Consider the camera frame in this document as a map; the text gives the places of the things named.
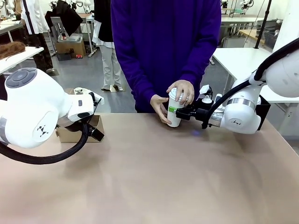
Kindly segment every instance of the person's right hand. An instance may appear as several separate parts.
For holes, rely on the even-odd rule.
[[[167,119],[167,110],[163,105],[163,103],[166,103],[167,101],[168,98],[163,98],[155,94],[150,99],[150,105],[154,108],[163,123],[171,125],[171,121]]]

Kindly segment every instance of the robot logo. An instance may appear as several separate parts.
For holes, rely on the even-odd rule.
[[[235,123],[236,125],[241,125],[241,123],[238,123],[237,120],[232,121],[232,123]]]
[[[37,131],[38,131],[38,130],[41,130],[41,131],[42,131],[42,135],[41,135],[40,137],[42,137],[44,134],[49,134],[49,132],[45,132],[45,131],[44,131],[45,126],[46,126],[46,125],[44,125],[44,126],[39,126],[39,127],[37,128]]]

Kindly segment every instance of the person's left hand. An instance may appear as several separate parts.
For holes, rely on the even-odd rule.
[[[180,102],[181,105],[185,104],[186,106],[191,104],[194,100],[194,87],[192,83],[190,83],[187,80],[178,80],[174,82],[166,91],[169,93],[173,88],[177,88],[177,95],[176,95],[176,101],[178,102],[179,97],[181,93],[183,92],[183,97]]]

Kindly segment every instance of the purple sweater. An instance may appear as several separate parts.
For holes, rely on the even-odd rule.
[[[136,107],[153,112],[154,94],[167,97],[177,80],[199,84],[221,24],[219,0],[111,0],[116,54]]]

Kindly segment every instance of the hand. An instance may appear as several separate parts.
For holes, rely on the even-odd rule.
[[[162,98],[156,94],[150,99],[150,105],[154,108],[163,123],[171,125],[171,121],[167,119],[167,110],[163,105],[167,101],[168,98]]]
[[[194,100],[194,87],[192,83],[186,80],[178,80],[174,82],[166,91],[169,93],[173,88],[177,87],[177,95],[176,95],[176,101],[178,102],[179,97],[181,96],[181,93],[183,92],[183,97],[180,102],[181,105],[185,104],[186,106],[191,104]]]

